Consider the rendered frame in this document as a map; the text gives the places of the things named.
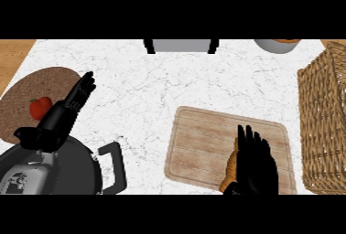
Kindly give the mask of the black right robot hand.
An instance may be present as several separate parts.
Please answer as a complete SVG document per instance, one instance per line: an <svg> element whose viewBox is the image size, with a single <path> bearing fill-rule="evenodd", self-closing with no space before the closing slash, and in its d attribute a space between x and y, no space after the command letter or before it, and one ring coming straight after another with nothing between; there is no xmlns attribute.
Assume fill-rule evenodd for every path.
<svg viewBox="0 0 346 234"><path fill-rule="evenodd" d="M278 172L271 146L250 125L238 126L235 180L228 183L223 194L278 195Z"/></svg>

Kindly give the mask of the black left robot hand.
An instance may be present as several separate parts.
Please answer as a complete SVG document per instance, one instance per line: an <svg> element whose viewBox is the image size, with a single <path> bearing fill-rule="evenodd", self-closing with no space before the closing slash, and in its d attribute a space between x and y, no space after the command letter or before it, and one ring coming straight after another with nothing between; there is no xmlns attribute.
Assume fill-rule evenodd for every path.
<svg viewBox="0 0 346 234"><path fill-rule="evenodd" d="M58 101L43 116L37 127L21 127L14 135L27 150L55 152L65 143L92 91L95 91L93 72L87 72L76 82L67 98Z"/></svg>

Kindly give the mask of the golden brown croissant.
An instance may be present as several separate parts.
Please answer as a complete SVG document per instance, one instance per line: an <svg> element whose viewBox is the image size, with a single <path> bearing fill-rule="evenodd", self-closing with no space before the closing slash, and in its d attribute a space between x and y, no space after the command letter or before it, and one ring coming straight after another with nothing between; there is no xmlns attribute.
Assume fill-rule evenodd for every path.
<svg viewBox="0 0 346 234"><path fill-rule="evenodd" d="M238 142L234 142L234 151L228 159L226 177L219 187L221 192L225 192L228 185L237 181L237 154L238 154Z"/></svg>

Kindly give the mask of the pale wooden cutting board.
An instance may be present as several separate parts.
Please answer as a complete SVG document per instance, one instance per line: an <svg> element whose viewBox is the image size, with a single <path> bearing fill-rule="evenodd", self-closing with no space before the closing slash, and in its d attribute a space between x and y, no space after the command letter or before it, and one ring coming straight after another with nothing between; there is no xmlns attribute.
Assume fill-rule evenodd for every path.
<svg viewBox="0 0 346 234"><path fill-rule="evenodd" d="M166 154L166 177L185 184L219 190L228 159L235 150L238 126L268 141L278 168L278 192L297 193L292 166L290 138L278 122L181 106L176 110Z"/></svg>

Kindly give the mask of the brown wicker basket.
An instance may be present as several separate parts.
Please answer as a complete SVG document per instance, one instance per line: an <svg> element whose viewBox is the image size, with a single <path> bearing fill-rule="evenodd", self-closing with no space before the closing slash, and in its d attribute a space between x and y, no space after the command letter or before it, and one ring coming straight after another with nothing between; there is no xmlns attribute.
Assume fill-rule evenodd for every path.
<svg viewBox="0 0 346 234"><path fill-rule="evenodd" d="M321 195L346 195L346 45L327 43L297 70L303 184Z"/></svg>

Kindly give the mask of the red bell pepper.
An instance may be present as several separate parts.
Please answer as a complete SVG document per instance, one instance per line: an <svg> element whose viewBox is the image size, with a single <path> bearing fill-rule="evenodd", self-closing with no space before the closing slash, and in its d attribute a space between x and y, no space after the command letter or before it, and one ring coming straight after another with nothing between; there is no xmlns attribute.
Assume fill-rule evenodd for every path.
<svg viewBox="0 0 346 234"><path fill-rule="evenodd" d="M52 99L49 97L42 97L40 99L33 99L30 101L30 114L34 120L42 120L46 112L53 106Z"/></svg>

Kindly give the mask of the round brown woven placemat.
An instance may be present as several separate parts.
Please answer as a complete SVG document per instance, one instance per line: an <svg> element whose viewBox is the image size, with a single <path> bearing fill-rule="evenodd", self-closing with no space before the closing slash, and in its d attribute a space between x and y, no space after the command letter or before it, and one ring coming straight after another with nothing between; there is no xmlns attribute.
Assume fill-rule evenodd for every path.
<svg viewBox="0 0 346 234"><path fill-rule="evenodd" d="M16 144L15 130L39 124L30 115L30 101L42 97L64 100L79 79L73 69L52 67L33 72L14 84L0 99L0 139L5 142Z"/></svg>

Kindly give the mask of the dark grey pan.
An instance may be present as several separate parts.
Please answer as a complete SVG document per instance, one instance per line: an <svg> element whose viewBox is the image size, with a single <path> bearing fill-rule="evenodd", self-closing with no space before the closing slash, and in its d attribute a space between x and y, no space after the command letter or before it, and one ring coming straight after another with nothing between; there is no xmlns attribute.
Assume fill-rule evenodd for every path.
<svg viewBox="0 0 346 234"><path fill-rule="evenodd" d="M126 189L126 170L117 142L101 147L93 154L82 142L70 136L55 153L58 153L59 174L50 195L114 195ZM40 151L27 150L19 144L12 146L0 155L0 180L15 165L40 162L40 154ZM102 187L102 168L98 160L105 154L111 154L116 175L114 185L108 188Z"/></svg>

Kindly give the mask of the grey appliance with black legs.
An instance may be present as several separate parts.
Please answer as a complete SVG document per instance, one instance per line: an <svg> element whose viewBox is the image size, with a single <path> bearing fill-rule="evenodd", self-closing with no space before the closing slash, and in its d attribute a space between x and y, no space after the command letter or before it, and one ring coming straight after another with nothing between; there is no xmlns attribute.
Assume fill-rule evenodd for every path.
<svg viewBox="0 0 346 234"><path fill-rule="evenodd" d="M157 52L206 52L213 54L219 48L218 39L145 39L150 54Z"/></svg>

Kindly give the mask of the grey round pot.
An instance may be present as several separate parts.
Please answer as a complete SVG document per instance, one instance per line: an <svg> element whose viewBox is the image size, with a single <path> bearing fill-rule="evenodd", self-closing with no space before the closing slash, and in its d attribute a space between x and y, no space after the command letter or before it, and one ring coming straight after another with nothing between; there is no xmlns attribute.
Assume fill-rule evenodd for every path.
<svg viewBox="0 0 346 234"><path fill-rule="evenodd" d="M287 54L296 48L299 39L256 39L259 47L275 54Z"/></svg>

